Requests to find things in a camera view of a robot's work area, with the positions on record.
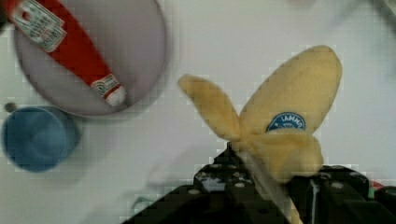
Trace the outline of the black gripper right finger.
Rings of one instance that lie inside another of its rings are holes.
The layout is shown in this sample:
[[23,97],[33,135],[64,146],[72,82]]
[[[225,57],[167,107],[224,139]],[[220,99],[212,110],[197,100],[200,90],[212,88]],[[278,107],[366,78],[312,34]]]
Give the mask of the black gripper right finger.
[[374,190],[363,175],[324,165],[316,175],[296,176],[288,191],[304,224],[396,224],[395,188]]

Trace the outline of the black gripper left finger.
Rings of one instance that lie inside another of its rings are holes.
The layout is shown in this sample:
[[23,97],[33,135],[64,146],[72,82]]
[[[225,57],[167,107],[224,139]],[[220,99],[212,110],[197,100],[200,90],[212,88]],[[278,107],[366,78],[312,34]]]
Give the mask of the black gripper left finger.
[[190,185],[172,189],[122,224],[290,224],[263,198],[246,164],[227,147]]

